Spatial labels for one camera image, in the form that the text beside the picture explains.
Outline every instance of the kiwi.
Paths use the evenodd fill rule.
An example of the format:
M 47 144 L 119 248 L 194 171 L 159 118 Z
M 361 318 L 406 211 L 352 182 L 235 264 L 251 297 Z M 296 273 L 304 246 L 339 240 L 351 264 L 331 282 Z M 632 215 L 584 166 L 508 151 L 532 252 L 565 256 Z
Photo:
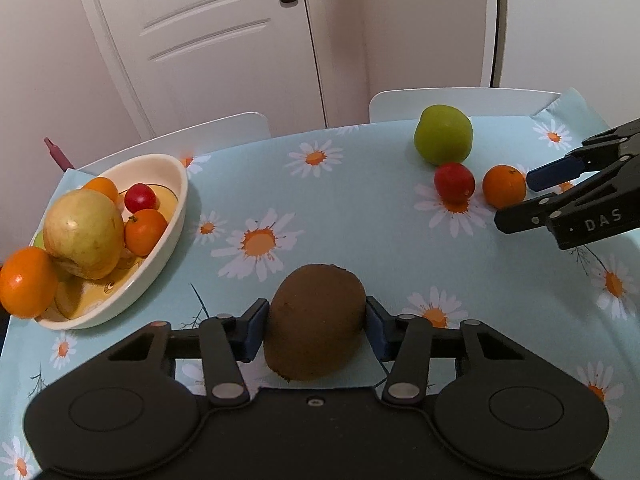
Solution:
M 332 265 L 294 270 L 276 291 L 264 357 L 286 379 L 310 381 L 344 366 L 364 324 L 366 295 L 355 274 Z

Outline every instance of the chair backrest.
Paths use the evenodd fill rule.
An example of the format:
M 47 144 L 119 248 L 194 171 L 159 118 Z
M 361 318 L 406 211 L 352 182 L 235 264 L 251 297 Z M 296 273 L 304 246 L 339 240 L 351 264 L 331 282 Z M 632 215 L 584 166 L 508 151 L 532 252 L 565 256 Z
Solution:
M 97 175 L 134 156 L 164 153 L 186 158 L 270 138 L 267 118 L 257 112 L 246 112 L 146 140 L 79 169 Z
M 468 116 L 528 116 L 549 106 L 560 94 L 515 88 L 415 88 L 388 90 L 369 104 L 369 122 L 419 119 L 431 105 L 449 105 Z

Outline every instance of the light blue tablecloth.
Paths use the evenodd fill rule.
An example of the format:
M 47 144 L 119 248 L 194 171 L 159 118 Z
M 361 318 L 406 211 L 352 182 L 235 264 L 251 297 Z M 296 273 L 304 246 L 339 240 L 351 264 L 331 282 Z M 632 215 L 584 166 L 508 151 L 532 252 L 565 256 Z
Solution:
M 0 360 L 0 474 L 3 466 L 18 471 L 19 458 L 29 473 L 37 470 L 21 428 L 34 393 L 152 320 L 197 325 L 204 313 L 190 283 L 210 314 L 240 314 L 256 298 L 270 300 L 295 268 L 322 262 L 353 271 L 394 314 L 424 313 L 450 328 L 481 319 L 590 384 L 612 420 L 594 469 L 606 480 L 631 478 L 640 470 L 640 327 L 632 315 L 639 235 L 562 252 L 544 228 L 497 231 L 481 192 L 495 164 L 535 168 L 607 126 L 572 92 L 535 118 L 472 123 L 465 164 L 477 189 L 463 213 L 449 212 L 434 193 L 433 168 L 412 143 L 416 121 L 321 130 L 196 157 L 182 237 L 133 306 L 101 326 L 66 333 L 12 319 Z M 87 179 L 69 173 L 61 190 Z M 434 361 L 437 392 L 454 369 L 449 360 Z M 299 386 L 270 372 L 262 354 L 241 367 L 252 391 Z M 375 384 L 384 376 L 363 338 L 356 359 L 312 386 Z M 203 391 L 198 361 L 178 362 L 177 379 Z

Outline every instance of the orange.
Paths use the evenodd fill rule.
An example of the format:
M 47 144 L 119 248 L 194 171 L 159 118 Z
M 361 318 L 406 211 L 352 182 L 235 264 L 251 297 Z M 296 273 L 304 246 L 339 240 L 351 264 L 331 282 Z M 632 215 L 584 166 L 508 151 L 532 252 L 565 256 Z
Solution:
M 489 205 L 502 209 L 524 200 L 527 183 L 518 170 L 500 164 L 486 172 L 482 180 L 482 192 Z
M 114 204 L 118 203 L 118 188 L 105 176 L 97 176 L 82 186 L 83 189 L 93 189 L 108 196 Z
M 124 244 L 136 256 L 147 256 L 164 233 L 167 222 L 155 209 L 142 209 L 129 217 L 124 226 Z
M 0 303 L 16 317 L 42 314 L 58 288 L 56 268 L 39 247 L 25 247 L 9 256 L 0 270 Z

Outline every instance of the door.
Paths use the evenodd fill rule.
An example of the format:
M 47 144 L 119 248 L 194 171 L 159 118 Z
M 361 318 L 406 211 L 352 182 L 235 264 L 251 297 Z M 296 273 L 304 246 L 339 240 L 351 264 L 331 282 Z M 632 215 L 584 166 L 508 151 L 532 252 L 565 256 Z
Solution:
M 240 112 L 324 128 L 304 0 L 99 0 L 156 136 Z
M 504 3 L 499 86 L 555 92 L 574 87 L 610 126 L 638 117 L 640 0 Z

